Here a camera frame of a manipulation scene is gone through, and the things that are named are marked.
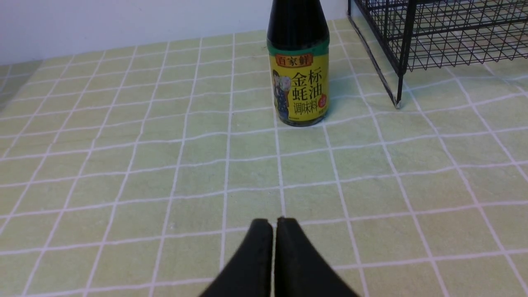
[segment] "red logo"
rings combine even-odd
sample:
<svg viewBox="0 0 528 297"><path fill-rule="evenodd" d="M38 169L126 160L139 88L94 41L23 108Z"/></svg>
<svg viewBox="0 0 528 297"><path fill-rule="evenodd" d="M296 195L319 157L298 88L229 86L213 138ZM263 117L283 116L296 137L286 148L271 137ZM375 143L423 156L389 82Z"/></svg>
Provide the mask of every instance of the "red logo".
<svg viewBox="0 0 528 297"><path fill-rule="evenodd" d="M321 98L319 99L319 102L317 103L319 105L319 108L323 108L326 105L326 95L323 94Z"/></svg>

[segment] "black wire rack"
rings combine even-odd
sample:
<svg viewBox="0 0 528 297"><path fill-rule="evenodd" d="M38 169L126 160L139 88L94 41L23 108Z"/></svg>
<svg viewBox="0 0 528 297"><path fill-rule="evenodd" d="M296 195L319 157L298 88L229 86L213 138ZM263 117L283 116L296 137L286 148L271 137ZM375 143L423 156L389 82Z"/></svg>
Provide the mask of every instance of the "black wire rack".
<svg viewBox="0 0 528 297"><path fill-rule="evenodd" d="M398 76L396 96L356 14ZM348 19L396 108L407 70L528 58L528 0L348 0Z"/></svg>

